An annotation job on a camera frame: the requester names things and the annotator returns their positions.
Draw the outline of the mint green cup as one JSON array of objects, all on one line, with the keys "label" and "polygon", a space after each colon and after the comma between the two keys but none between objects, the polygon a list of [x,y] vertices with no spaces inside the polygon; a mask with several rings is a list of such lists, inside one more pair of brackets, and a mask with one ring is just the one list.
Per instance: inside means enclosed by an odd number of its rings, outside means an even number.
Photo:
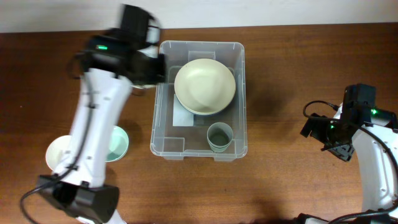
[{"label": "mint green cup", "polygon": [[227,150],[227,148],[229,148],[230,144],[231,144],[231,143],[229,142],[229,143],[227,143],[227,144],[225,144],[225,145],[219,146],[219,145],[213,144],[212,142],[209,142],[209,145],[210,145],[211,150],[212,150],[213,152],[215,152],[215,153],[222,153],[222,152],[224,152],[225,150]]}]

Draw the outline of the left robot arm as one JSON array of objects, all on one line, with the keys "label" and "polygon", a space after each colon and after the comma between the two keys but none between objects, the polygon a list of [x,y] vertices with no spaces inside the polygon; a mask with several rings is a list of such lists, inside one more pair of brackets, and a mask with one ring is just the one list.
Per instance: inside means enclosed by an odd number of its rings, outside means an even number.
[{"label": "left robot arm", "polygon": [[83,223],[122,223],[119,189],[105,184],[111,134],[134,88],[165,81],[160,24],[146,10],[125,5],[119,27],[92,37],[78,53],[82,75],[71,140],[35,192]]}]

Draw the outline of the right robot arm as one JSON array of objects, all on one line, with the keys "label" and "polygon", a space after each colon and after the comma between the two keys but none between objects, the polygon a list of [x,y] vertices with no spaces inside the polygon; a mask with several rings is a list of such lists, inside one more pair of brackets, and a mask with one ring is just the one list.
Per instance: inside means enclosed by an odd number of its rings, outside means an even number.
[{"label": "right robot arm", "polygon": [[315,138],[342,161],[358,157],[362,211],[332,223],[397,223],[397,115],[375,100],[376,88],[358,83],[345,88],[342,104],[330,105],[334,117],[305,115],[302,136]]}]

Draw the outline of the cream white cup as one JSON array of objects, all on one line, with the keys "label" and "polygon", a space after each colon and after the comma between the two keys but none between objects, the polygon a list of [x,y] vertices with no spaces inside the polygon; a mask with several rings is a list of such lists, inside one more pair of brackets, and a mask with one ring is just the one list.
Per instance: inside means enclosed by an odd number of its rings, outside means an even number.
[{"label": "cream white cup", "polygon": [[147,90],[156,87],[156,84],[148,84],[148,85],[131,85],[132,92],[131,95],[134,96],[144,96]]}]

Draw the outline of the cream bowl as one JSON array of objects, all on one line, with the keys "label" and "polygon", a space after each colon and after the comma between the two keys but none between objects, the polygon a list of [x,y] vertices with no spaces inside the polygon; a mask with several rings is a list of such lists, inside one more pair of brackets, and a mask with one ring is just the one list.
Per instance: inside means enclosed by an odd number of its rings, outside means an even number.
[{"label": "cream bowl", "polygon": [[200,58],[186,63],[177,72],[174,91],[189,108],[229,105],[236,93],[236,80],[222,63]]}]

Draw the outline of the grey cup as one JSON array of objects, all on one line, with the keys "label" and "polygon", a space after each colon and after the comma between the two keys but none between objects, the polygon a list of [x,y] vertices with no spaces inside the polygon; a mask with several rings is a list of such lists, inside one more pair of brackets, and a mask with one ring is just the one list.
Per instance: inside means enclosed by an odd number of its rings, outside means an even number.
[{"label": "grey cup", "polygon": [[206,138],[208,143],[222,146],[231,143],[233,140],[233,129],[226,123],[213,123],[207,130]]}]

